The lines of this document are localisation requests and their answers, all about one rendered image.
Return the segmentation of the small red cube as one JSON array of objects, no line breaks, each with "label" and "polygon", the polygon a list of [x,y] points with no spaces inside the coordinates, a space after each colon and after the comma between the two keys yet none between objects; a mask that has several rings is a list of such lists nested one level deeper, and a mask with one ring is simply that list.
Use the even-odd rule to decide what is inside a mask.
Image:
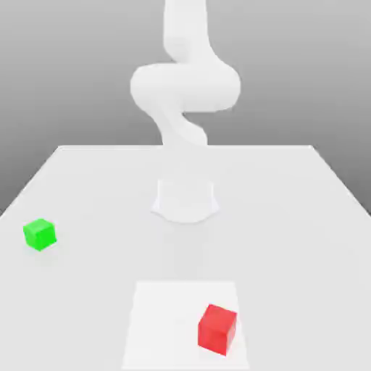
[{"label": "small red cube", "polygon": [[236,324],[236,312],[209,304],[198,323],[197,344],[226,356],[235,338]]}]

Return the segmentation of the small green cube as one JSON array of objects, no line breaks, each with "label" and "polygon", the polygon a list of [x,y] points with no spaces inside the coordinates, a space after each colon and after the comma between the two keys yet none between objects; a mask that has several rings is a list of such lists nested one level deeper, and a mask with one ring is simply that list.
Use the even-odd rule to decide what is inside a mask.
[{"label": "small green cube", "polygon": [[24,225],[23,233],[27,245],[36,251],[42,251],[57,242],[54,224],[42,218]]}]

